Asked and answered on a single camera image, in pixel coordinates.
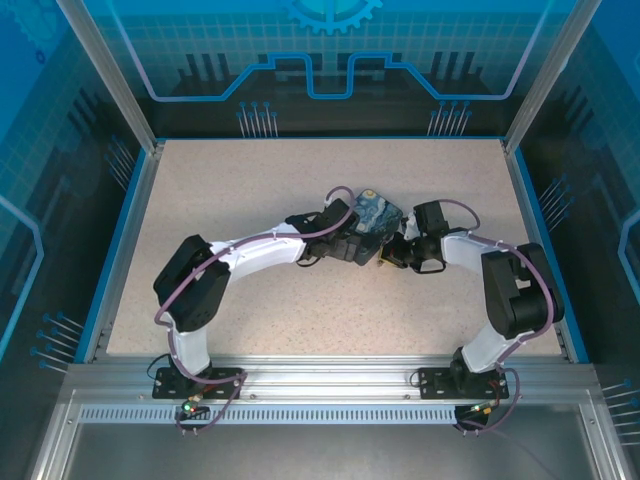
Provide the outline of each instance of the aluminum frame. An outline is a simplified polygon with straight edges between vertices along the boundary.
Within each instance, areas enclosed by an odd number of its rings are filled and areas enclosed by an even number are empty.
[[[87,7],[81,0],[57,0],[140,146],[154,153],[156,137]]]
[[[602,0],[577,0],[558,38],[540,67],[506,135],[506,150],[513,155],[533,123],[538,111],[564,70],[582,34],[591,23]]]

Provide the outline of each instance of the speckled tabletop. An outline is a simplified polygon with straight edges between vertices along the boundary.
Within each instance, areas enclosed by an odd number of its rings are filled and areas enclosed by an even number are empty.
[[[153,281],[182,240],[241,238],[323,206],[327,191],[372,188],[409,212],[437,198],[472,206],[479,234],[527,241],[498,140],[170,140],[166,143],[107,352],[167,351]],[[472,219],[443,208],[450,225]],[[486,322],[480,277],[418,276],[370,261],[280,265],[234,283],[209,324],[211,353],[447,354]],[[560,353],[553,331],[519,353]]]

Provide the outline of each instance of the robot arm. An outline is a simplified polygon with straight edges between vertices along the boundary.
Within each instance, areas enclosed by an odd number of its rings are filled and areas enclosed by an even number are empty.
[[[348,212],[349,207],[338,199],[322,213],[291,216],[248,243],[245,239],[207,243],[199,235],[184,240],[153,284],[160,304],[199,265],[228,250],[189,283],[163,315],[163,320],[173,326],[170,329],[173,353],[186,373],[208,376],[207,324],[216,315],[227,285],[259,270],[301,259],[331,255],[352,261],[357,252],[357,248],[352,248],[353,237],[357,235],[348,231],[357,222],[357,214],[351,213],[330,233],[310,238],[336,225]]]
[[[396,233],[383,247],[383,260],[419,274],[457,265],[482,275],[488,323],[454,353],[450,369],[456,389],[464,395],[474,389],[474,383],[486,384],[482,374],[495,372],[516,344],[545,327],[546,298],[532,272],[504,244],[449,228],[439,201],[414,207],[404,230],[404,235]],[[530,243],[518,246],[517,251],[544,280],[553,300],[553,322],[558,322],[564,315],[564,304],[542,247]],[[433,261],[440,267],[425,270],[424,264]]]

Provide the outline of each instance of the purple cable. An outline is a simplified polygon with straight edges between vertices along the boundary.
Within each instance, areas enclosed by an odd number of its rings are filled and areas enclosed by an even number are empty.
[[[162,306],[156,313],[153,321],[157,325],[161,325],[163,327],[168,328],[167,336],[169,337],[169,351],[171,352],[171,358],[173,359],[173,363],[175,363],[176,367],[178,367],[178,370],[180,370],[180,373],[182,373],[182,375],[184,375],[185,377],[195,382],[198,382],[199,384],[204,384],[204,385],[220,385],[222,383],[233,382],[234,380],[240,380],[241,382],[243,382],[247,376],[246,373],[241,373],[238,375],[234,375],[232,377],[222,378],[219,380],[206,380],[204,378],[200,378],[189,373],[185,368],[185,366],[180,361],[180,359],[178,358],[178,355],[176,353],[176,347],[173,342],[173,335],[171,335],[173,330],[173,324],[171,322],[163,321],[162,315],[167,310],[169,310],[169,307],[171,306],[171,304],[176,300],[176,298],[178,298],[178,296],[184,291],[184,289],[187,288],[187,285],[189,285],[201,272],[206,270],[211,264],[219,260],[220,257],[223,257],[224,255],[228,254],[232,249],[239,248],[243,245],[246,245],[247,243],[255,242],[257,240],[266,240],[270,238],[273,238],[273,239],[275,238],[302,238],[302,239],[317,238],[337,230],[342,226],[342,224],[344,224],[349,219],[349,217],[353,213],[353,209],[355,208],[355,204],[356,204],[356,197],[353,191],[349,187],[345,187],[342,185],[332,188],[331,191],[325,197],[325,201],[329,201],[331,196],[339,190],[345,191],[349,194],[349,197],[350,197],[349,209],[347,210],[347,213],[345,213],[344,216],[331,227],[328,227],[328,228],[325,228],[324,230],[320,230],[319,232],[313,232],[313,233],[281,233],[281,234],[278,234],[277,237],[275,236],[274,233],[262,233],[259,235],[254,235],[253,237],[247,237],[247,238],[238,240],[233,245],[222,249],[220,252],[216,253],[212,257],[208,258],[205,262],[198,265],[198,267],[196,267],[182,281],[182,283],[178,285],[178,287],[173,291],[173,293],[169,295],[169,298],[167,298],[167,300],[162,304]]]
[[[473,219],[476,221],[476,224],[473,227],[467,228],[466,230],[469,232],[472,232],[474,230],[477,230],[478,228],[480,228],[480,217],[478,216],[478,214],[473,210],[473,208],[471,208],[469,205],[467,205],[466,203],[462,203],[459,200],[454,200],[453,198],[440,198],[439,200],[435,200],[436,202],[442,202],[442,203],[451,203],[453,205],[457,205],[459,207],[464,208],[467,212],[469,212],[472,216]]]
[[[236,397],[240,394],[240,389],[242,388],[242,385],[244,384],[244,381],[246,380],[247,376],[245,375],[244,378],[242,380],[240,380],[240,383],[238,384],[238,386],[235,388],[235,390],[233,391],[233,393],[231,394],[231,396],[229,397],[229,400],[227,400],[225,402],[225,404],[222,406],[222,409],[218,412],[218,414],[213,418],[213,420],[211,420],[209,423],[207,423],[206,425],[198,428],[197,430],[194,431],[195,432],[203,432],[205,430],[208,430],[209,428],[213,427],[216,423],[218,423],[220,420],[222,420],[222,417],[224,417],[225,412],[227,411],[227,409],[231,406],[231,402],[233,400],[236,399]],[[176,427],[178,427],[180,430],[182,430],[183,434],[187,431],[189,431],[188,428],[184,428],[184,426],[182,425],[182,423],[180,423],[180,420],[178,420],[178,417],[176,417]]]
[[[472,427],[476,427],[478,428],[477,432],[487,432],[489,431],[488,429],[484,429],[482,428],[483,425],[481,423],[478,422],[473,422],[471,420],[463,420],[462,423],[466,423],[467,425],[471,425]],[[454,425],[456,428],[458,428],[458,430],[462,430],[458,425]],[[507,440],[508,442],[511,442],[515,445],[517,445],[520,449],[522,449],[525,453],[527,453],[529,455],[529,457],[531,457],[531,459],[536,462],[538,464],[538,466],[540,468],[542,468],[545,472],[547,472],[547,474],[555,479],[555,480],[561,480],[559,476],[557,476],[555,473],[553,473],[551,471],[551,469],[549,467],[547,467],[544,462],[542,460],[540,460],[540,458],[533,453],[531,450],[529,450],[528,447],[526,447],[524,444],[522,444],[519,440],[516,440],[515,438],[513,438],[510,435],[507,435],[506,433],[500,432],[499,430],[491,430],[491,433],[495,433],[496,435],[504,438],[505,440]]]
[[[496,242],[495,240],[479,237],[478,235],[475,235],[473,233],[469,234],[469,238],[471,238],[472,240],[475,240],[476,242],[484,243],[485,245],[491,245],[491,246],[500,245],[506,248],[509,252],[514,254],[516,257],[518,257],[518,259],[525,264],[527,269],[529,269],[529,271],[531,272],[531,275],[533,275],[533,278],[535,278],[536,282],[540,286],[540,289],[542,290],[542,294],[544,295],[544,299],[547,303],[547,319],[545,321],[544,326],[537,332],[533,332],[529,335],[523,336],[521,339],[519,339],[513,345],[511,345],[507,350],[505,350],[505,352],[502,355],[500,355],[500,357],[498,357],[498,361],[496,362],[500,365],[507,359],[509,355],[515,352],[518,349],[518,347],[520,347],[520,345],[522,345],[524,342],[537,338],[540,335],[544,335],[545,332],[549,330],[549,328],[551,328],[551,325],[553,324],[553,314],[555,311],[555,308],[553,306],[553,298],[551,297],[551,291],[549,290],[549,286],[542,278],[542,275],[540,275],[540,272],[538,271],[538,269],[533,265],[533,263],[531,263],[531,261],[527,257],[525,257],[520,251],[518,251],[516,247],[514,247],[513,245],[509,245],[508,243],[504,243],[501,240]]]

